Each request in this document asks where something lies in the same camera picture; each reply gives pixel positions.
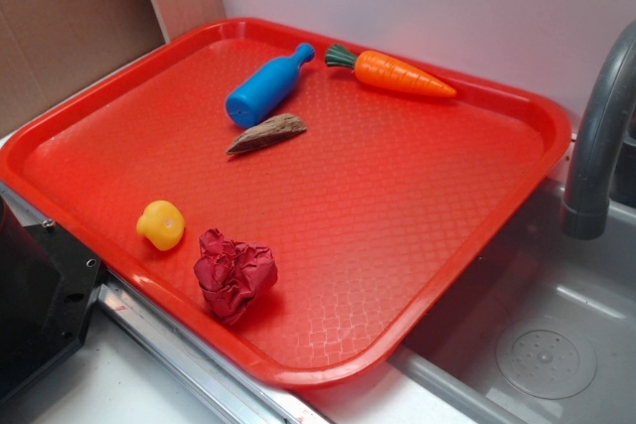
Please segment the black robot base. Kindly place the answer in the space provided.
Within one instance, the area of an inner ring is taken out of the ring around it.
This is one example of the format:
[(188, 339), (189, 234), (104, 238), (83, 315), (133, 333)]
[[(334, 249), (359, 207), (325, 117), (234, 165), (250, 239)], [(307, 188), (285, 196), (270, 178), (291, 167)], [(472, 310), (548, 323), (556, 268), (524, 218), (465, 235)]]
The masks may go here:
[(23, 225), (1, 202), (1, 405), (84, 344), (105, 266), (60, 225)]

